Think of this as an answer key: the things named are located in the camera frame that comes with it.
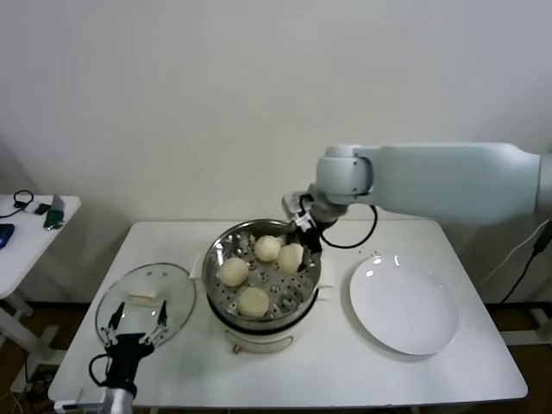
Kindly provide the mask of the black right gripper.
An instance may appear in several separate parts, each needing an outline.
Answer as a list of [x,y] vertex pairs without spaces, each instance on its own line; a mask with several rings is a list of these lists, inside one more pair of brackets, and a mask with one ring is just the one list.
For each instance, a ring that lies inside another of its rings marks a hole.
[[282,229],[279,234],[282,247],[298,243],[302,248],[302,259],[297,273],[320,273],[322,259],[322,244],[316,227],[311,223],[299,225],[294,228]]

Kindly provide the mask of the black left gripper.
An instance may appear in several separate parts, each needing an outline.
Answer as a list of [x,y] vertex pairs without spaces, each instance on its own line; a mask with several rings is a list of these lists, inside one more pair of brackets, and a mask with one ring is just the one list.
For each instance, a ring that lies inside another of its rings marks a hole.
[[135,376],[142,359],[154,352],[153,344],[165,341],[167,328],[166,300],[159,311],[157,323],[149,333],[116,335],[124,313],[125,303],[121,302],[111,314],[106,327],[99,328],[99,337],[111,359],[106,376],[107,386],[135,386]]

